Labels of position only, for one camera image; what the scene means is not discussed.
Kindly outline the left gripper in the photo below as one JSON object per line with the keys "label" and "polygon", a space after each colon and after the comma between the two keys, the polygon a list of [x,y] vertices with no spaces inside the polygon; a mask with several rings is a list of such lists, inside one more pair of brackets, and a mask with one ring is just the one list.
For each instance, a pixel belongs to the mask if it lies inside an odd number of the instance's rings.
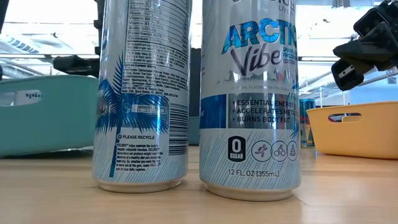
{"label": "left gripper", "polygon": [[[97,19],[93,25],[98,31],[98,46],[95,47],[95,54],[101,54],[101,42],[103,32],[104,0],[95,0],[97,5]],[[67,57],[55,57],[53,67],[69,75],[93,76],[98,78],[100,72],[99,58],[81,58],[77,55]]]}

